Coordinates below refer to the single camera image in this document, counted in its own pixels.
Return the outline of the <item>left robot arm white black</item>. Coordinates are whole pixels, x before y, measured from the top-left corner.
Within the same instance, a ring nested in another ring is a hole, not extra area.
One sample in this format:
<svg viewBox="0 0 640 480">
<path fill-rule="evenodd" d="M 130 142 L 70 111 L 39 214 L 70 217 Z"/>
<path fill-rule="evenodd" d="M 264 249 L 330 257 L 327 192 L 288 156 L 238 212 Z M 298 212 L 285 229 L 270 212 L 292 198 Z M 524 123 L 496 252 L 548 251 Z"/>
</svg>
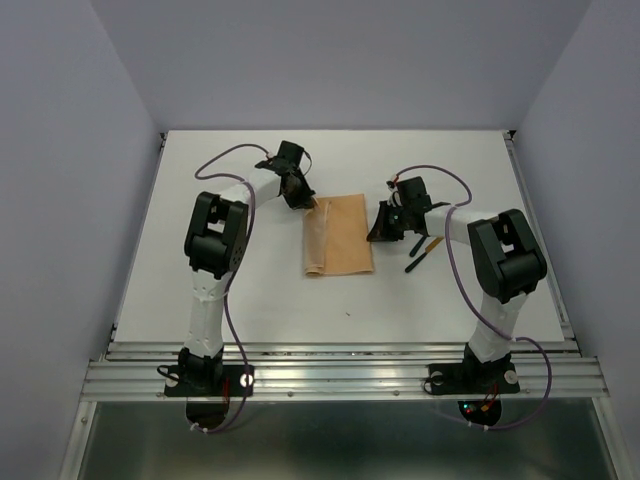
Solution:
<svg viewBox="0 0 640 480">
<path fill-rule="evenodd" d="M 241 148 L 265 154 L 246 178 L 236 174 L 206 175 L 204 170 Z M 283 141 L 274 155 L 251 143 L 231 147 L 201 166 L 197 180 L 230 179 L 237 183 L 220 193 L 203 191 L 196 197 L 184 242 L 192 271 L 189 331 L 178 356 L 176 379 L 199 393 L 215 392 L 222 382 L 222 320 L 231 281 L 244 257 L 261 205 L 282 197 L 292 210 L 313 206 L 315 191 L 300 168 L 310 154 L 300 145 Z"/>
</svg>

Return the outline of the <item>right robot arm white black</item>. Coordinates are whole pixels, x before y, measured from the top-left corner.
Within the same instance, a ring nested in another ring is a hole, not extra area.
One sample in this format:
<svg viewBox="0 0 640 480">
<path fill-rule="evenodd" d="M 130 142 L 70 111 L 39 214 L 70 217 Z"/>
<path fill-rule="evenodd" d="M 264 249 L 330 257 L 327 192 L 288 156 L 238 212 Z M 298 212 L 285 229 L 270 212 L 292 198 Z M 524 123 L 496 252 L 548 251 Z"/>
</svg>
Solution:
<svg viewBox="0 0 640 480">
<path fill-rule="evenodd" d="M 528 296 L 547 275 L 547 263 L 525 214 L 518 209 L 487 213 L 435 203 L 420 177 L 387 182 L 390 197 L 379 203 L 367 241 L 395 242 L 412 231 L 445 241 L 454 280 L 478 319 L 467 347 L 470 360 L 460 366 L 463 384 L 482 390 L 496 378 L 494 363 L 510 353 L 513 331 Z M 475 307 L 462 283 L 453 254 L 455 243 L 470 248 L 482 302 Z"/>
</svg>

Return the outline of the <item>peach cloth napkin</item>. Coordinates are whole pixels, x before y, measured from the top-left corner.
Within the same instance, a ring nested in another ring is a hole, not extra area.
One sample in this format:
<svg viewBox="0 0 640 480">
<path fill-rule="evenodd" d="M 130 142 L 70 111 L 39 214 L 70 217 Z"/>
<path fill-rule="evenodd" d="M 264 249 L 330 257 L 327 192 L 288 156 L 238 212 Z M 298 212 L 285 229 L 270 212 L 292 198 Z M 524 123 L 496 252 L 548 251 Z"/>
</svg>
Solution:
<svg viewBox="0 0 640 480">
<path fill-rule="evenodd" d="M 374 272 L 364 194 L 314 198 L 303 215 L 303 259 L 307 276 Z"/>
</svg>

